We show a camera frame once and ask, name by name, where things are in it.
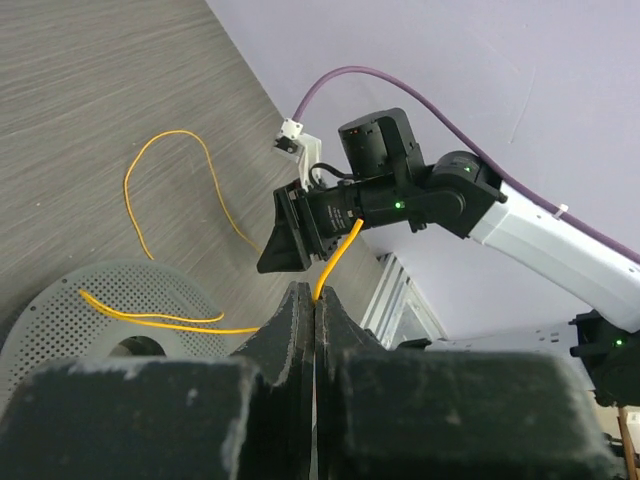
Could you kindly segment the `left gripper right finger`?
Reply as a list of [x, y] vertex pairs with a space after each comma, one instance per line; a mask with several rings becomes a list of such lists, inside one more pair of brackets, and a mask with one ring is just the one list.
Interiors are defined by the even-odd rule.
[[315, 306], [322, 479], [611, 479], [571, 367], [526, 352], [389, 351], [326, 289]]

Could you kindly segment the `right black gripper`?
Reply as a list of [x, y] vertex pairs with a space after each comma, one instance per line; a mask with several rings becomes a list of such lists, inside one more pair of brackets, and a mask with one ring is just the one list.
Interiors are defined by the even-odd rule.
[[273, 192], [275, 220], [257, 262], [259, 273], [304, 272], [326, 261], [362, 216], [361, 183], [305, 191], [294, 183]]

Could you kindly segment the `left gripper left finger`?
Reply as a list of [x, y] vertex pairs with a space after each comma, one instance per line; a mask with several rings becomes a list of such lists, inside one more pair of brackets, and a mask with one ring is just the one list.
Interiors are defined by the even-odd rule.
[[264, 326], [212, 359], [48, 362], [1, 418], [5, 479], [305, 479], [314, 311], [292, 283]]

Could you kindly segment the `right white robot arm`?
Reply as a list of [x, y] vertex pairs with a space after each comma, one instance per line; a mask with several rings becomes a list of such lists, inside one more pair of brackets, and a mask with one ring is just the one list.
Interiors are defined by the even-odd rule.
[[468, 151], [426, 164], [406, 113], [378, 111], [338, 131], [348, 172], [328, 186], [320, 141], [286, 120], [274, 146], [298, 161], [299, 178], [275, 190], [275, 224], [260, 273], [299, 272], [329, 260], [360, 232], [435, 224], [492, 248], [589, 306], [576, 316], [581, 361], [603, 406], [639, 402], [639, 260], [607, 245], [519, 192]]

